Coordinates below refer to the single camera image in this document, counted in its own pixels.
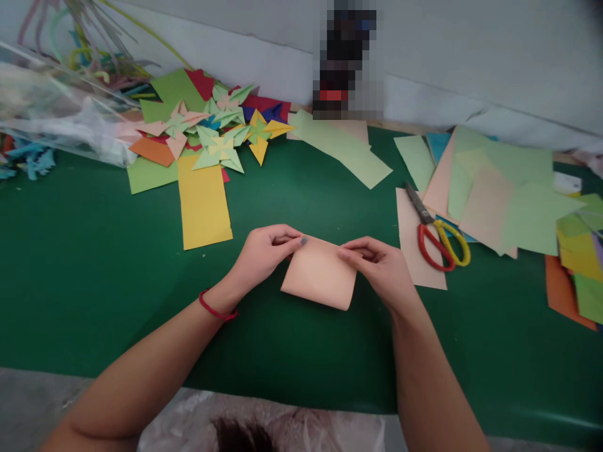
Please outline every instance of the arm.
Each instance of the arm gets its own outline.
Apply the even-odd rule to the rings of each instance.
[[[366,276],[391,313],[398,412],[408,449],[489,451],[416,292],[402,251],[370,237],[353,240],[342,248],[341,258]]]
[[[205,302],[220,314],[230,313],[303,243],[301,233],[286,225],[253,230],[231,271],[204,294]],[[182,386],[223,323],[196,299],[111,364],[42,451],[136,451],[140,434]]]

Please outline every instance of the red string bracelet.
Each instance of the red string bracelet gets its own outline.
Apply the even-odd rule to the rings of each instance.
[[[238,309],[235,309],[233,314],[228,314],[227,316],[225,316],[225,315],[220,314],[215,309],[210,308],[209,305],[203,299],[203,294],[205,292],[207,292],[208,290],[209,289],[206,289],[206,290],[204,290],[203,292],[201,292],[199,294],[199,303],[201,303],[201,306],[203,306],[205,309],[207,309],[210,312],[210,314],[218,317],[218,319],[222,319],[224,321],[230,321],[230,320],[233,320],[233,319],[237,318],[237,316],[239,315]]]

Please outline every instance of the yellow scissors handle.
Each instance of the yellow scissors handle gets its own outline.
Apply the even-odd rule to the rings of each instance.
[[[459,231],[454,229],[448,223],[443,222],[442,220],[434,221],[433,225],[438,230],[438,234],[440,234],[442,244],[444,245],[444,247],[448,250],[448,252],[452,256],[452,260],[454,261],[454,263],[461,267],[468,266],[469,262],[471,262],[471,251],[469,251],[469,245],[467,245],[467,241],[465,240],[465,237],[463,237]],[[455,239],[457,239],[457,242],[459,242],[460,248],[463,250],[463,260],[462,261],[459,259],[459,257],[456,255],[456,253],[452,249],[452,246],[450,245],[450,241],[448,240],[448,237],[446,236],[447,230],[450,231],[450,233],[454,236]]]

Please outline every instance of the scissors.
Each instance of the scissors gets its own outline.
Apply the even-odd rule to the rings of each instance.
[[[412,189],[412,186],[406,182],[406,192],[408,197],[413,202],[415,206],[416,212],[419,214],[419,218],[421,219],[421,224],[418,227],[419,233],[419,249],[421,250],[421,254],[431,265],[433,268],[439,271],[453,271],[456,266],[465,267],[469,265],[471,261],[471,251],[469,251],[469,245],[467,245],[467,241],[465,237],[461,235],[459,231],[454,229],[448,223],[443,222],[442,220],[434,220],[433,217],[429,214],[427,209],[425,208],[421,198],[416,194],[416,191]],[[433,224],[440,234],[440,238],[442,239],[442,243],[427,229],[428,224]],[[452,246],[450,245],[450,241],[446,236],[446,231],[450,231],[450,233],[454,236],[455,239],[460,244],[461,249],[463,250],[463,260],[461,261]],[[442,267],[440,264],[436,263],[432,257],[427,253],[427,248],[425,248],[425,237],[427,237],[431,243],[435,245],[435,247],[442,253],[444,258],[448,261],[447,267]]]

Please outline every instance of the green paper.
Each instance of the green paper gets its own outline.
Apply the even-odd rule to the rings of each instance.
[[[454,157],[450,169],[450,191],[448,193],[448,214],[461,220],[467,199],[473,187],[474,176],[467,171],[467,158],[461,155],[479,150],[484,157],[509,182],[519,187],[527,182],[542,186],[553,186],[553,151],[512,146],[492,141],[466,127],[458,126],[454,132]]]
[[[152,100],[140,99],[140,108],[143,110],[143,119],[145,123],[151,124],[157,121],[169,121],[170,115],[176,107],[176,101],[173,104],[164,104],[163,102],[153,102]]]
[[[180,156],[188,155],[195,155],[195,152],[192,149],[184,149]],[[172,162],[166,168],[144,157],[138,157],[133,164],[128,166],[127,171],[130,180],[130,191],[133,195],[178,180],[177,161]]]
[[[199,170],[200,168],[207,168],[208,166],[214,166],[220,164],[220,153],[211,155],[208,151],[203,150],[199,155],[199,160],[193,166],[193,170]]]
[[[165,104],[176,105],[177,102],[184,100],[188,111],[202,112],[207,103],[203,100],[184,69],[178,69],[163,77],[154,78],[151,85]]]
[[[557,256],[556,221],[584,203],[561,195],[552,185],[529,182],[513,193],[503,228],[503,249],[519,247]]]
[[[232,138],[234,140],[234,145],[240,146],[243,144],[243,141],[245,141],[245,137],[247,136],[247,133],[249,133],[250,128],[251,126],[240,127],[238,129],[231,129],[224,135],[222,135],[222,137],[224,137],[226,141]]]
[[[578,312],[597,323],[603,323],[603,284],[581,274],[574,274]]]
[[[369,189],[391,173],[391,168],[371,152],[370,145],[325,121],[314,121],[312,115],[300,110],[289,123],[291,133],[325,154],[339,160]]]
[[[427,190],[427,185],[435,171],[435,163],[433,163],[423,137],[420,135],[397,137],[394,138],[394,143],[415,181],[416,189],[418,191]]]
[[[596,193],[584,195],[576,198],[585,202],[586,205],[578,212],[592,212],[598,215],[577,215],[575,213],[561,218],[557,222],[557,227],[566,237],[575,237],[576,235],[589,234],[593,231],[603,229],[603,200]]]

